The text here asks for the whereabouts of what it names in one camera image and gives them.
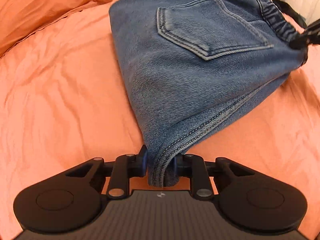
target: denim fabric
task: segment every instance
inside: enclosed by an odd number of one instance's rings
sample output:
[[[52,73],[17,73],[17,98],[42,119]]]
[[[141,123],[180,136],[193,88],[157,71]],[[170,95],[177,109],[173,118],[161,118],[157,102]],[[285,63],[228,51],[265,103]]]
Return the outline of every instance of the denim fabric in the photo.
[[[305,57],[271,0],[120,0],[109,14],[158,187],[178,181],[176,154],[251,111]]]

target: gray panel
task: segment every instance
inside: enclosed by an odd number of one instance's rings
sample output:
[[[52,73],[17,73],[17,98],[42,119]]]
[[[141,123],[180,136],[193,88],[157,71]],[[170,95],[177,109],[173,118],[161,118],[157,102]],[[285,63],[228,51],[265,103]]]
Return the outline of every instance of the gray panel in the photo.
[[[40,235],[24,231],[17,240],[306,240],[297,231],[257,236],[227,223],[207,201],[188,191],[136,190],[131,197],[111,201],[94,222],[77,231]]]

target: orange fabric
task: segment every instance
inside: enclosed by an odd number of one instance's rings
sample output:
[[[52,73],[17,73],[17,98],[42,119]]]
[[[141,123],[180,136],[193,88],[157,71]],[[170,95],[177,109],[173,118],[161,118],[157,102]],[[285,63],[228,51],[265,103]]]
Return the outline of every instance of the orange fabric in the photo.
[[[22,189],[93,157],[137,153],[143,143],[114,53],[110,5],[52,19],[0,58],[3,240],[21,231],[12,204]],[[33,13],[37,22],[42,15]],[[3,19],[0,26],[11,20]],[[300,231],[309,239],[320,231],[319,59],[319,46],[310,47],[308,62],[262,104],[189,151],[208,161],[230,158],[300,189],[308,200]],[[188,186],[182,179],[175,188]],[[131,187],[152,189],[146,178]]]
[[[111,0],[0,0],[0,57],[17,41],[66,12]]]

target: jeans pocket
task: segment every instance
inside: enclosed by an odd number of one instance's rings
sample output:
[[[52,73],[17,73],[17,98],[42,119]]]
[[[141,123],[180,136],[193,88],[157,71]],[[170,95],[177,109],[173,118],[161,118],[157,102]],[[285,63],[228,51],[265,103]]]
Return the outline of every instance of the jeans pocket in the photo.
[[[156,20],[159,35],[204,60],[273,47],[258,29],[230,12],[222,0],[159,7]]]

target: silver bolt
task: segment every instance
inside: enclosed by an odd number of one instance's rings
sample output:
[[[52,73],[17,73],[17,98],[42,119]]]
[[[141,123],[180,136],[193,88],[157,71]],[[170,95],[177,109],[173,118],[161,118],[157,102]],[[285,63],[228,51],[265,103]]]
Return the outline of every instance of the silver bolt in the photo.
[[[121,197],[124,194],[123,189],[120,188],[113,188],[109,190],[109,195],[113,197]]]
[[[201,188],[197,191],[197,195],[199,197],[210,197],[212,195],[211,190],[208,190],[206,188]]]

